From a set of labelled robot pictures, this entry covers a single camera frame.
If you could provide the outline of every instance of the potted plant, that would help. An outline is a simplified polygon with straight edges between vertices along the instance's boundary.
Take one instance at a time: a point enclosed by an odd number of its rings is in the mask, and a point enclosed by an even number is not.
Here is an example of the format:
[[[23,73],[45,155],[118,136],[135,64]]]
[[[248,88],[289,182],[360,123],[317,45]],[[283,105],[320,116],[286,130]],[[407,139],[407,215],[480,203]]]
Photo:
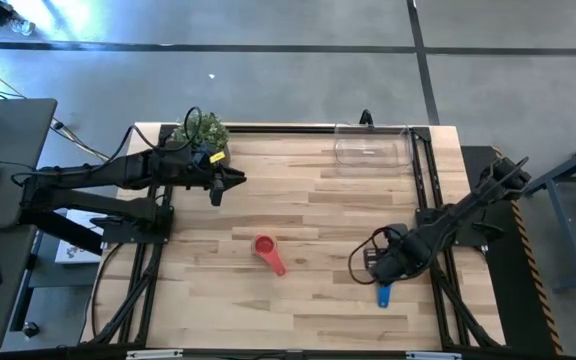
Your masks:
[[[201,124],[199,125],[199,115],[195,112],[188,117],[187,124],[188,131],[186,131],[183,121],[179,123],[179,126],[177,126],[172,133],[173,140],[181,142],[188,141],[186,134],[192,137],[197,131],[197,126],[199,126],[199,132],[197,133],[193,143],[197,145],[200,145],[202,142],[206,143],[211,147],[211,151],[214,154],[223,151],[226,156],[219,161],[226,166],[230,164],[228,129],[226,129],[226,126],[221,123],[221,118],[214,113],[203,115],[201,118]]]

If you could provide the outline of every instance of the wooden table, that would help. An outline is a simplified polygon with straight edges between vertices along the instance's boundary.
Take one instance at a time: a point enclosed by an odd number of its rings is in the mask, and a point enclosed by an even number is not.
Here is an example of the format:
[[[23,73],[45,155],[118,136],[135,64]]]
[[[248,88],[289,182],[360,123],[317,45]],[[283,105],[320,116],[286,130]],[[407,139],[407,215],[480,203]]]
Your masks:
[[[137,125],[157,141],[161,124]],[[456,202],[469,191],[457,130],[430,131],[444,202]],[[395,139],[388,135],[390,143]],[[411,167],[344,167],[334,144],[329,134],[231,134],[231,166],[246,172],[246,183],[226,192],[220,207],[212,207],[204,191],[174,190],[175,224],[162,257],[148,347],[440,348],[428,272],[396,283],[390,306],[382,309],[376,288],[354,283],[347,270],[350,252],[376,227],[413,225],[418,205]],[[129,153],[145,149],[139,137],[131,138]],[[120,190],[118,196],[144,195]],[[430,192],[427,198],[432,204]],[[259,233],[277,237],[285,276],[251,255],[251,239]],[[99,328],[126,295],[134,251],[130,245],[118,251],[101,280]],[[482,255],[454,252],[464,301],[503,343]],[[353,268],[366,276],[358,255]],[[457,339],[452,308],[447,312]],[[88,321],[82,340],[90,334]]]

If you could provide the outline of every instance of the green plant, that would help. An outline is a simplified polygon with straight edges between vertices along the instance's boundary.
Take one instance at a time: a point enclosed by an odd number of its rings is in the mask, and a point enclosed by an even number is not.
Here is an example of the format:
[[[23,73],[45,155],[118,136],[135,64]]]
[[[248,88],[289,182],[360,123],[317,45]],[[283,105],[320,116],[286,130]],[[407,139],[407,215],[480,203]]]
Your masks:
[[[185,131],[184,123],[181,122],[173,131],[172,138],[176,141],[188,141],[186,133],[192,137],[195,131],[197,131],[198,123],[199,116],[197,114],[190,115],[188,118],[188,131]],[[213,145],[218,151],[223,150],[228,143],[228,129],[226,129],[224,124],[221,123],[221,119],[214,113],[204,115],[201,119],[199,133],[194,143],[200,144],[203,141]]]

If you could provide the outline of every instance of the black line on floor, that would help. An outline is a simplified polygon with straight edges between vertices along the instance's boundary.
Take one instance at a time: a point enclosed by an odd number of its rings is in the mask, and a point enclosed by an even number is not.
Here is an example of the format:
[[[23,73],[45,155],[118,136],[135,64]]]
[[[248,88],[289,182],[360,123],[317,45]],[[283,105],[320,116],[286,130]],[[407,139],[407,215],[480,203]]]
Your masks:
[[[571,48],[457,48],[426,47],[428,55],[506,55],[506,56],[576,56]]]
[[[56,50],[109,52],[241,52],[241,53],[341,53],[341,54],[414,54],[413,46],[361,45],[187,45],[119,44],[95,42],[1,42],[0,50]]]
[[[430,81],[430,70],[428,69],[424,39],[421,36],[421,25],[419,24],[417,7],[415,6],[415,0],[407,0],[406,2],[408,4],[410,26],[412,27],[412,37],[415,41],[417,63],[419,64],[419,77],[421,78],[421,90],[424,93],[428,123],[430,125],[439,125],[439,114],[437,112],[437,104],[435,103],[435,94],[432,90],[432,82]]]

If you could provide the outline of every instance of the red measuring cup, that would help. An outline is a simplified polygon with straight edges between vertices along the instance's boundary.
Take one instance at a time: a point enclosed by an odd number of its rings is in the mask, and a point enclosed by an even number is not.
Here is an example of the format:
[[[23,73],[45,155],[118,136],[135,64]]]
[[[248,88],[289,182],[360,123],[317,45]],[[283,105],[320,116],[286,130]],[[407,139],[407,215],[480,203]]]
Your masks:
[[[272,236],[255,236],[252,241],[252,253],[267,262],[278,276],[283,276],[286,273],[286,268],[279,257],[279,251],[277,251],[277,240]]]

